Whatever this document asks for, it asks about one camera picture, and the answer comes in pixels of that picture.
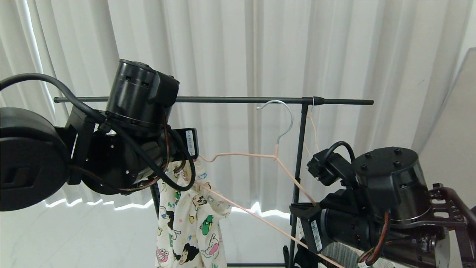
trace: black clothes rack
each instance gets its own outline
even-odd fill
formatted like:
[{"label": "black clothes rack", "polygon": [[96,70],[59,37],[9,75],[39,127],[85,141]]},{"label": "black clothes rack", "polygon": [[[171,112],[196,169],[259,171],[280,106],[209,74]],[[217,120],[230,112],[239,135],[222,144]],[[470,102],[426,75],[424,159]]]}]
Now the black clothes rack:
[{"label": "black clothes rack", "polygon": [[[80,97],[78,98],[83,102],[107,102],[108,97]],[[55,97],[55,103],[67,103],[66,98]],[[324,99],[321,97],[302,97],[302,98],[273,98],[273,97],[177,97],[178,103],[266,103],[272,100],[280,100],[286,104],[300,104],[301,105],[301,122],[299,125],[299,141],[297,143],[297,156],[296,156],[296,171],[295,179],[300,182],[301,163],[302,163],[302,150],[304,147],[304,134],[306,130],[307,111],[309,106],[317,106],[323,104],[350,104],[350,105],[373,105],[373,100],[346,100],[346,99]],[[152,198],[154,200],[154,207],[157,215],[159,215],[159,187],[155,184],[150,187],[152,192]],[[292,203],[299,202],[299,188],[294,185],[293,200]],[[296,226],[298,218],[291,214],[291,236],[296,237]],[[230,267],[270,267],[270,266],[283,266],[292,268],[294,266],[294,251],[295,241],[291,240],[289,252],[286,247],[283,248],[283,254],[285,256],[284,263],[229,263]]]}]

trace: white label sticker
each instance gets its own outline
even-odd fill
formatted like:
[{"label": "white label sticker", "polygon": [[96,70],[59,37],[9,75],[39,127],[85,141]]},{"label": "white label sticker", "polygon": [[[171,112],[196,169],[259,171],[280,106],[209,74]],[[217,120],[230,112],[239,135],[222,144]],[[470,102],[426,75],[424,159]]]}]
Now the white label sticker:
[{"label": "white label sticker", "polygon": [[193,141],[193,131],[187,130],[185,132],[185,136],[187,138],[188,153],[191,156],[194,156],[195,155],[195,142]]},{"label": "white label sticker", "polygon": [[365,262],[359,262],[357,263],[357,266],[358,268],[369,268],[370,266],[367,266],[367,264],[365,264]]},{"label": "white label sticker", "polygon": [[319,229],[317,228],[316,221],[311,221],[312,233],[314,234],[314,242],[316,243],[317,251],[322,250],[321,236],[319,235]]}]

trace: white curtain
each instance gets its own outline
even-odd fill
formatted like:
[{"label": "white curtain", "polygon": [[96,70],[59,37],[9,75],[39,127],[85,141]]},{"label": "white curtain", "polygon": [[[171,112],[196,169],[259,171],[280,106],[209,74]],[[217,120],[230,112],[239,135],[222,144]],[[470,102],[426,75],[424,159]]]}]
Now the white curtain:
[{"label": "white curtain", "polygon": [[[382,146],[421,151],[445,99],[466,31],[471,1],[452,0],[16,0],[0,1],[0,78],[43,72],[77,96],[108,96],[119,58],[140,61],[180,81],[181,96],[373,99],[373,106],[324,105],[312,110],[319,149],[349,142],[357,155]],[[70,104],[51,85],[26,82],[1,93],[3,106],[34,110],[63,125]],[[104,109],[105,103],[89,103]],[[294,173],[295,125],[280,142]],[[174,128],[196,127],[200,152],[272,154],[289,116],[280,105],[174,106]],[[308,122],[311,154],[314,132]],[[304,151],[303,167],[310,159]],[[293,184],[269,159],[223,157],[206,165],[214,185],[245,207],[288,210]],[[319,200],[324,188],[301,169]],[[145,204],[148,190],[100,196],[65,186],[48,199]]]}]

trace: garment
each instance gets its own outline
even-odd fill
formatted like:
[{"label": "garment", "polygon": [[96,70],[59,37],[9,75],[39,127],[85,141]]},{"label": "garment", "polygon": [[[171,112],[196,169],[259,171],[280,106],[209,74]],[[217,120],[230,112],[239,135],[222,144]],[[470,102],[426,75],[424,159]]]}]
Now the garment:
[{"label": "garment", "polygon": [[[190,165],[175,174],[180,162],[166,174],[179,185],[191,179]],[[196,181],[211,187],[200,161],[195,161]],[[225,268],[225,252],[219,220],[231,212],[231,204],[195,184],[186,192],[176,191],[160,180],[159,227],[155,266],[160,268]]]}]

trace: white marble surface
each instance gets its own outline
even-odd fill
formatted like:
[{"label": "white marble surface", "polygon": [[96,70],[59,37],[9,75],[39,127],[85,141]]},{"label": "white marble surface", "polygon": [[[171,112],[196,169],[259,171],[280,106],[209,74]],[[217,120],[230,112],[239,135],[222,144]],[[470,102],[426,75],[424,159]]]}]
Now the white marble surface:
[{"label": "white marble surface", "polygon": [[[283,230],[289,220],[269,216]],[[0,214],[1,268],[151,268],[157,220],[154,207],[44,203]],[[288,238],[254,217],[234,212],[220,222],[227,261],[283,262]]]}]

